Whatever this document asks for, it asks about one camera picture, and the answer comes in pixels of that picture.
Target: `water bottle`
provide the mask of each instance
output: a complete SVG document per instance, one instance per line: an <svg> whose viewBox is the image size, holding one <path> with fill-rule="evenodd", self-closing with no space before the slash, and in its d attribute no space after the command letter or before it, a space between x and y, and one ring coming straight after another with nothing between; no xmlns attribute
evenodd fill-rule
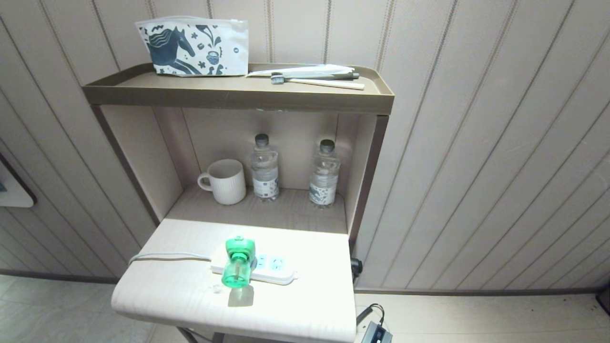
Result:
<svg viewBox="0 0 610 343"><path fill-rule="evenodd" d="M335 202L341 161L335 155L335 143L324 139L314 156L314 173L309 183L309 199L318 208L329 208Z"/></svg>
<svg viewBox="0 0 610 343"><path fill-rule="evenodd" d="M278 152L269 146L269 136L258 134L252 152L252 184L254 194L263 202L271 202L279 195Z"/></svg>

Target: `top shelf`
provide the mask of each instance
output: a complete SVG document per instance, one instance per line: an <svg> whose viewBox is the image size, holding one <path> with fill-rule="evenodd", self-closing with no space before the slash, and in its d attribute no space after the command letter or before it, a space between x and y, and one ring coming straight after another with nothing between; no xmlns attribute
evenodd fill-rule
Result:
<svg viewBox="0 0 610 343"><path fill-rule="evenodd" d="M249 70L303 65L251 63ZM91 105L292 110L390 115L394 94L372 69L353 66L364 90L285 83L244 76L180 78L155 74L151 63L137 65L83 86Z"/></svg>

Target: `beige wall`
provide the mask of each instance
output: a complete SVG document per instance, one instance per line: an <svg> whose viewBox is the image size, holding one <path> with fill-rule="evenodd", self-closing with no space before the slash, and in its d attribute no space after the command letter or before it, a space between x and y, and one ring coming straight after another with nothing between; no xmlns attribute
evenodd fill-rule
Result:
<svg viewBox="0 0 610 343"><path fill-rule="evenodd" d="M248 20L251 62L365 65L395 92L358 287L608 282L603 0L2 1L0 153L38 203L0 209L0 269L120 276L154 231L79 86L147 62L133 22L177 14Z"/></svg>

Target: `white power strip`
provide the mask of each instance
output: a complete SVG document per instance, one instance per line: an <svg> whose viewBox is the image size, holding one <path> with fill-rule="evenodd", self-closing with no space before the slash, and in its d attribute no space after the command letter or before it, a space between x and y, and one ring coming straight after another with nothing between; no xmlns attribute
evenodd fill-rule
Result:
<svg viewBox="0 0 610 343"><path fill-rule="evenodd" d="M212 259L210 267L212 272L222 274L228 261L229 257L226 250L219 250ZM266 252L257 253L254 263L250 274L252 280L286 285L298 278L296 270L292 267L290 261L282 256Z"/></svg>

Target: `green plug-in device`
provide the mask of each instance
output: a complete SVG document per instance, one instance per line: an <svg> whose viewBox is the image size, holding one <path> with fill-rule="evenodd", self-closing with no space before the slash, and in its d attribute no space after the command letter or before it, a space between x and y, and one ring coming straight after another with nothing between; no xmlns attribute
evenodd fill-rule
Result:
<svg viewBox="0 0 610 343"><path fill-rule="evenodd" d="M254 241L236 236L226 242L229 261L224 267L223 284L231 288L243 288L250 283L251 264L255 257Z"/></svg>

